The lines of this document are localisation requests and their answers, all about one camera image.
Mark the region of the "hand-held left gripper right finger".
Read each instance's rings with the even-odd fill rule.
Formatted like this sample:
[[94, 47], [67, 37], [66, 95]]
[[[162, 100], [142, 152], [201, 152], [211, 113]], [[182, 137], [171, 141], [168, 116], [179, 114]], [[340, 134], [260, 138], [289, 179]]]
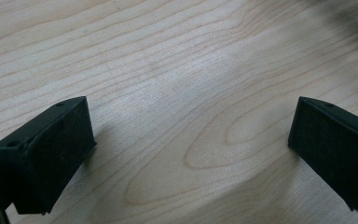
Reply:
[[301, 97], [288, 146], [347, 204], [358, 211], [358, 116]]

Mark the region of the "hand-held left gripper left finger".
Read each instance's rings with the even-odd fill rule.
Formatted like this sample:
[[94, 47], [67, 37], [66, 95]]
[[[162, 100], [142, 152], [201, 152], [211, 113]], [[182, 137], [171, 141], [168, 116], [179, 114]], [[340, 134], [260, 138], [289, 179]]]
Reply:
[[0, 140], [0, 171], [17, 211], [49, 213], [95, 146], [85, 96], [51, 106]]

